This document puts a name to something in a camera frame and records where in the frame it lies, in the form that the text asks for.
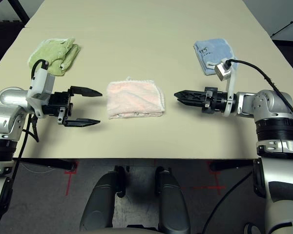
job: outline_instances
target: red tape mark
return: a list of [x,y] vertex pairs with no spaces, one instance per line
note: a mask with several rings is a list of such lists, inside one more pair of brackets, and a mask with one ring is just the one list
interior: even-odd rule
[[217,175],[219,175],[220,174],[220,172],[213,172],[210,168],[209,168],[209,165],[210,165],[210,161],[206,161],[206,163],[207,163],[207,168],[208,168],[208,170],[209,170],[209,174],[210,175],[214,175],[214,178],[215,178],[215,183],[216,183],[216,188],[217,188],[217,193],[218,193],[218,195],[221,195],[221,192],[220,192],[220,187],[221,186],[219,186],[219,181],[218,181],[218,177],[217,177]]
[[72,175],[77,173],[78,164],[79,164],[79,162],[77,161],[77,162],[76,162],[76,168],[75,168],[74,171],[72,171],[72,172],[70,172],[70,171],[65,171],[65,172],[64,172],[64,174],[69,174],[65,196],[68,195],[69,188],[70,188],[70,183],[71,183],[71,181],[72,181]]

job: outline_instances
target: blue towel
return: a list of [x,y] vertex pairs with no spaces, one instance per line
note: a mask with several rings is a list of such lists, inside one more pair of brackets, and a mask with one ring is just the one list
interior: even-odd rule
[[[222,59],[236,59],[225,39],[198,40],[194,44],[194,49],[205,75],[215,74],[214,67]],[[236,70],[238,64],[233,63],[232,65]]]

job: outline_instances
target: green towel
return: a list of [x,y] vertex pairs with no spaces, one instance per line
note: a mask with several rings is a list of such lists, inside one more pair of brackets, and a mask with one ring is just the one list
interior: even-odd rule
[[44,59],[49,62],[49,73],[63,76],[80,51],[80,47],[73,44],[74,41],[74,38],[44,40],[29,57],[29,67],[32,68],[37,60]]

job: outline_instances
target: towel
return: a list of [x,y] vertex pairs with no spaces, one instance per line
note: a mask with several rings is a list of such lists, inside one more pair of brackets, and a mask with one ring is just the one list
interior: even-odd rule
[[216,74],[215,65],[222,59],[236,59],[232,48],[225,39],[198,40],[194,44],[194,49],[205,75]]
[[49,62],[49,73],[63,76],[80,51],[79,46],[73,44],[74,41],[74,38],[44,40],[29,57],[29,67],[32,68],[37,60],[44,59]]
[[111,82],[107,86],[108,118],[158,117],[165,111],[163,92],[152,80]]

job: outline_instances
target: pink towel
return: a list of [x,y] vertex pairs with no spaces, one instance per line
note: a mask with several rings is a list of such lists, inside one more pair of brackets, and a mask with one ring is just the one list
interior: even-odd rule
[[117,81],[107,86],[109,119],[158,117],[164,111],[163,92],[152,80]]

